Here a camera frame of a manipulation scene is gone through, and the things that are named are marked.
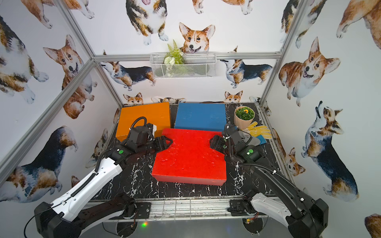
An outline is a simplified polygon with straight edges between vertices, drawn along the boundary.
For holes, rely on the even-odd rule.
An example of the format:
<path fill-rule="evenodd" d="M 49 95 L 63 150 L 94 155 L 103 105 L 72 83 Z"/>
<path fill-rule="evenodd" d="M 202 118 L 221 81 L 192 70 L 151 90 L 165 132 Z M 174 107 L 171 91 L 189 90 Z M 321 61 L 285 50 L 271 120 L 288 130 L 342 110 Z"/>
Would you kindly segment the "red shoebox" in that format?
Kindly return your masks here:
<path fill-rule="evenodd" d="M 152 176 L 157 181 L 204 185 L 224 185 L 227 181 L 224 154 L 210 148 L 217 131 L 164 129 L 173 143 L 157 153 Z"/>

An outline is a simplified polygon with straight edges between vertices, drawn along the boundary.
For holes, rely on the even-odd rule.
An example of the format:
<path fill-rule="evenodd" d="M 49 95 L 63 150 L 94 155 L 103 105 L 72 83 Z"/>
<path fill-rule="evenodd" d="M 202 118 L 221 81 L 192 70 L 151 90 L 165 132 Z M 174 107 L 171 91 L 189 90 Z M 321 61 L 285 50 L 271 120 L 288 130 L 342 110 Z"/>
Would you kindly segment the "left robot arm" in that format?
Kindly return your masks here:
<path fill-rule="evenodd" d="M 172 145 L 173 140 L 164 135 L 155 137 L 156 129 L 146 117 L 137 118 L 128 137 L 106 150 L 91 173 L 61 197 L 51 203 L 42 202 L 35 208 L 31 220 L 35 221 L 37 232 L 44 238 L 78 238 L 110 218 L 135 218 L 138 214 L 136 201 L 125 193 L 88 209 L 85 205 L 129 164 Z"/>

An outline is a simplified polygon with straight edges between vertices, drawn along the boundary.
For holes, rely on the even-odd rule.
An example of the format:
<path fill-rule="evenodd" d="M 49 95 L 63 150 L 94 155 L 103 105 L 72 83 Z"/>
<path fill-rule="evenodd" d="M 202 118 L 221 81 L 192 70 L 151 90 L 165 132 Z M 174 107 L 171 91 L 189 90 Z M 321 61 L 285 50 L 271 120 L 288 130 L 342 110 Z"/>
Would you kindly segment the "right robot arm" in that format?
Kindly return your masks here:
<path fill-rule="evenodd" d="M 272 165 L 263 164 L 267 158 L 251 142 L 244 141 L 240 129 L 226 124 L 221 135 L 209 141 L 210 148 L 224 154 L 226 162 L 259 177 L 278 197 L 278 200 L 256 193 L 247 198 L 250 206 L 287 227 L 295 238 L 319 238 L 328 225 L 328 205 L 322 199 L 313 199 L 297 188 Z"/>

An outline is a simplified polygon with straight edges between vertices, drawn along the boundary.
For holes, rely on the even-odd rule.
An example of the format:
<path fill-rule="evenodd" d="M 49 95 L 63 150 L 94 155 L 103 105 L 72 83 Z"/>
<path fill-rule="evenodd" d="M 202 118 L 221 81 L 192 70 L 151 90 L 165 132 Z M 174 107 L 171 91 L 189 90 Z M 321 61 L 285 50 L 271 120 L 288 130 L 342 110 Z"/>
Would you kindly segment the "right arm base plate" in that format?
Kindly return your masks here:
<path fill-rule="evenodd" d="M 255 210 L 247 200 L 233 199 L 229 201 L 229 207 L 227 211 L 232 216 L 249 216 L 255 214 Z"/>

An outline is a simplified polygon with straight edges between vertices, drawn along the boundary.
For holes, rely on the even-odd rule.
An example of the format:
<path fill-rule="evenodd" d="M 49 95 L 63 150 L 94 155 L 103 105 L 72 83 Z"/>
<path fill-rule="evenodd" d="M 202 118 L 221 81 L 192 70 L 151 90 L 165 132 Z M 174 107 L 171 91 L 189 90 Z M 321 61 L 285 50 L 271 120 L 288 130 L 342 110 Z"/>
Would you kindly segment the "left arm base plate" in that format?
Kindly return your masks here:
<path fill-rule="evenodd" d="M 137 202 L 134 206 L 133 219 L 148 219 L 151 211 L 151 202 Z"/>

